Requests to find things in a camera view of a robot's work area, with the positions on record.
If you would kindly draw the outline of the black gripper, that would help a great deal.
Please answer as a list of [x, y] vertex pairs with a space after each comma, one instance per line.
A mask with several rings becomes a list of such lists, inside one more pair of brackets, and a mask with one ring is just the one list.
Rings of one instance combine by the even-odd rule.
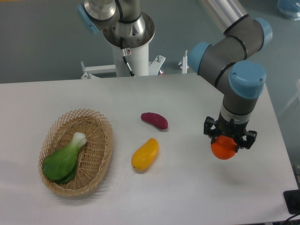
[[214, 120], [212, 117], [207, 116], [204, 121], [203, 133], [211, 139], [211, 144], [221, 135], [234, 139], [237, 145], [235, 152], [237, 153], [239, 149], [250, 149], [256, 141], [257, 132], [253, 130], [247, 131], [247, 124], [248, 121], [242, 124], [235, 124], [233, 119], [228, 122], [223, 117]]

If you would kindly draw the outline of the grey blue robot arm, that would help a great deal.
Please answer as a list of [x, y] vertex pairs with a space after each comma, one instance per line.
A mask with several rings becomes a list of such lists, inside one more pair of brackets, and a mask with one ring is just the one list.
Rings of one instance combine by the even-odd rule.
[[[246, 127], [266, 72], [249, 57], [271, 41], [272, 29], [264, 19], [252, 19], [237, 0], [203, 0], [202, 5], [224, 39], [215, 45], [198, 43], [187, 63], [224, 95], [218, 119], [207, 117], [203, 126], [212, 152], [221, 158], [251, 148], [256, 140], [257, 132]], [[138, 0], [86, 0], [77, 12], [91, 33], [102, 31], [112, 45], [117, 76], [150, 75], [149, 42], [155, 26]]]

